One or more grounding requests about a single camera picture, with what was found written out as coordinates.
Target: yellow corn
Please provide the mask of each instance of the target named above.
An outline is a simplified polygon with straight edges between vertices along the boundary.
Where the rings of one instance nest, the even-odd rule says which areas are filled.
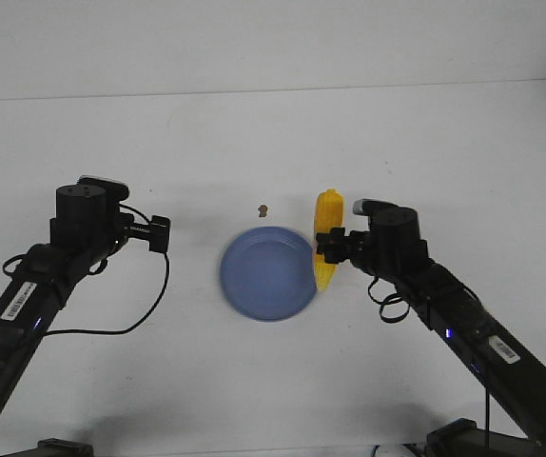
[[[313,220],[314,237],[318,233],[328,233],[333,227],[342,226],[342,195],[334,189],[328,189],[318,196]],[[325,290],[337,268],[334,264],[326,264],[323,255],[314,251],[313,271],[318,290]]]

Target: white tabletop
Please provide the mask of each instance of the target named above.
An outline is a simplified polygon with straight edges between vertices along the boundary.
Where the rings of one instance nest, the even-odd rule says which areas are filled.
[[[310,237],[331,187],[349,208],[415,208],[432,257],[546,364],[546,81],[0,102],[0,265],[47,242],[55,189],[81,174],[171,217],[171,289],[130,335],[46,340],[0,418],[0,454],[51,436],[98,455],[368,446],[481,423],[477,381],[414,314],[382,323],[349,265],[287,321],[224,301],[228,242],[263,225]],[[54,327],[133,323],[163,267],[130,242]]]

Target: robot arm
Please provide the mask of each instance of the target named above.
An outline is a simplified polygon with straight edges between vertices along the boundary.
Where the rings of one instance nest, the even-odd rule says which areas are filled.
[[[546,452],[546,367],[470,289],[429,257],[413,209],[360,200],[354,213],[368,217],[368,231],[345,236],[344,228],[333,228],[317,235],[318,253],[326,263],[350,260],[354,267],[392,283],[398,296],[488,389],[535,447]]]
[[[0,297],[0,413],[53,318],[89,269],[116,253],[129,238],[148,240],[167,252],[169,219],[136,224],[120,211],[129,190],[122,183],[82,177],[56,193],[50,243],[21,256]]]

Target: barcode label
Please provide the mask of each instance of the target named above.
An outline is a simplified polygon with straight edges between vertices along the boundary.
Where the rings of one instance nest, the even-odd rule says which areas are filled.
[[[514,364],[520,360],[520,356],[496,335],[489,337],[489,346],[508,364]]]
[[[15,297],[10,301],[9,306],[5,309],[5,312],[3,312],[3,315],[0,316],[0,318],[4,321],[14,321],[35,289],[36,283],[26,282],[22,284],[22,287],[19,288]]]

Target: wire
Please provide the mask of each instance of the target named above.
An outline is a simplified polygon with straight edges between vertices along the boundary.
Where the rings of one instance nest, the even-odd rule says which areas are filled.
[[[136,208],[132,208],[132,207],[129,207],[128,205],[123,205],[123,204],[119,204],[119,208],[123,208],[123,209],[128,209],[130,211],[133,211],[135,212],[136,214],[138,214],[140,217],[142,217],[147,224],[150,224],[150,219],[148,219],[142,212],[140,212],[138,209]]]
[[[68,328],[65,330],[52,330],[46,332],[43,337],[45,336],[51,336],[51,335],[68,335],[68,334],[86,334],[86,335],[125,335],[127,333],[130,333],[137,327],[139,327],[148,317],[150,314],[153,313],[153,311],[159,306],[159,303],[161,302],[161,299],[166,293],[167,289],[167,283],[169,281],[169,257],[167,256],[167,253],[163,254],[166,259],[166,277],[163,281],[163,286],[161,288],[161,292],[159,292],[159,296],[155,300],[155,303],[150,307],[150,309],[146,312],[142,318],[136,322],[133,326],[125,328],[123,330],[87,330],[87,329],[81,329],[81,328]]]
[[[469,293],[470,295],[472,295],[472,298],[473,298],[474,300],[476,300],[476,302],[477,302],[479,305],[482,305],[482,302],[480,302],[480,299],[478,298],[478,296],[476,295],[476,293],[475,293],[473,290],[471,290],[470,288],[468,288],[468,287],[465,286],[464,284],[461,284],[461,285],[463,286],[463,288],[465,289],[465,291],[466,291],[467,293]]]
[[[24,257],[26,257],[26,254],[19,254],[11,257],[7,262],[3,264],[3,273],[5,273],[7,276],[12,277],[13,271],[8,271],[7,267],[12,264],[13,262],[17,262],[18,260],[22,260]]]
[[[379,305],[379,317],[385,324],[397,324],[398,322],[403,321],[406,316],[408,316],[408,313],[410,312],[410,305],[406,306],[406,311],[403,314],[400,314],[395,317],[387,317],[383,315],[383,312],[386,307],[390,305],[395,305],[397,303],[401,303],[404,301],[404,299],[401,297],[399,293],[392,293],[391,295],[387,295],[383,300],[377,300],[372,295],[372,288],[374,285],[379,281],[379,276],[375,275],[375,279],[373,279],[372,283],[370,283],[370,286],[368,286],[368,296],[370,299],[375,302],[377,305]]]
[[[491,445],[491,392],[488,388],[484,389],[484,451],[489,455]]]
[[[100,262],[100,265],[98,266],[98,268],[95,271],[90,271],[89,273],[87,273],[87,275],[95,276],[97,274],[100,274],[102,271],[106,269],[107,266],[108,266],[108,259],[102,259],[102,262]]]

